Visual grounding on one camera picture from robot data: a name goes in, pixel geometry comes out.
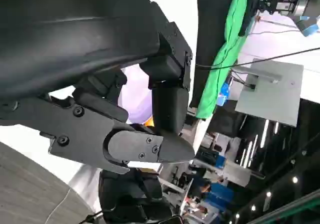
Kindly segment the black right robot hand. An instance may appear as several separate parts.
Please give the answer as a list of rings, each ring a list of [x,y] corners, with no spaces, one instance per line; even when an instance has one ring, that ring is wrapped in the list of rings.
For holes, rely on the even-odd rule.
[[[132,167],[125,174],[102,170],[98,198],[107,224],[156,223],[174,215],[152,170]]]

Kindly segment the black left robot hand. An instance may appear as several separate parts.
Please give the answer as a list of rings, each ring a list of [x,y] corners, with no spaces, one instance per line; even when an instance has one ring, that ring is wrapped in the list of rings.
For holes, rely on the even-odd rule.
[[[0,123],[50,139],[52,155],[117,174],[130,161],[194,158],[180,136],[193,53],[151,0],[0,0]],[[139,65],[154,125],[128,124],[117,99]]]

